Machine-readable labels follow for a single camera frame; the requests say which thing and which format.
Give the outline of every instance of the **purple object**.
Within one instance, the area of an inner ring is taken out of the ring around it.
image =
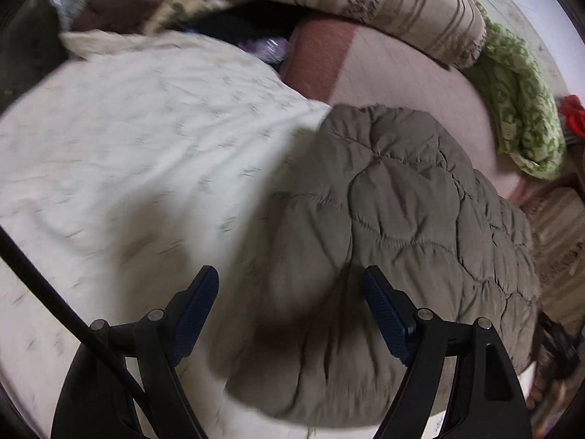
[[[288,57],[289,45],[285,38],[262,38],[241,43],[239,47],[264,63],[278,64]]]

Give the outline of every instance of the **brown cloth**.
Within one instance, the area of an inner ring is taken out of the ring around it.
[[[72,31],[102,30],[113,33],[141,33],[144,23],[163,0],[88,0],[73,21]]]
[[[528,221],[430,114],[337,106],[284,183],[253,273],[256,335],[227,381],[236,399],[316,427],[381,422],[405,367],[361,294],[373,264],[444,320],[491,319],[516,371],[528,365],[539,296]]]

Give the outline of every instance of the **red cloth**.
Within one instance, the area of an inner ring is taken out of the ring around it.
[[[559,112],[566,117],[566,125],[577,137],[585,139],[585,109],[575,94],[566,96]]]

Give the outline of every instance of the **blue gripper pad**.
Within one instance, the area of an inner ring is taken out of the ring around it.
[[[403,365],[409,366],[412,355],[408,349],[408,337],[416,328],[416,322],[409,312],[404,312],[399,305],[393,305],[388,298],[390,295],[395,302],[400,301],[400,296],[397,296],[399,291],[390,286],[377,266],[370,266],[363,274],[362,292],[388,350]]]
[[[171,333],[170,363],[189,356],[219,291],[219,275],[211,266],[201,269],[187,290],[178,292],[165,309]]]

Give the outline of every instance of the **screw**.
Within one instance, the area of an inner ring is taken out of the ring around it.
[[[485,330],[489,330],[491,328],[491,321],[484,316],[478,318],[478,325]]]
[[[433,318],[433,312],[427,308],[420,308],[416,313],[421,320],[429,321]]]
[[[152,320],[153,322],[156,322],[157,320],[160,320],[161,318],[163,318],[163,315],[165,315],[165,312],[163,312],[159,308],[155,308],[154,310],[151,310],[150,312],[148,312],[148,320]]]
[[[96,331],[101,330],[105,324],[106,321],[103,318],[99,318],[91,323],[90,328]]]

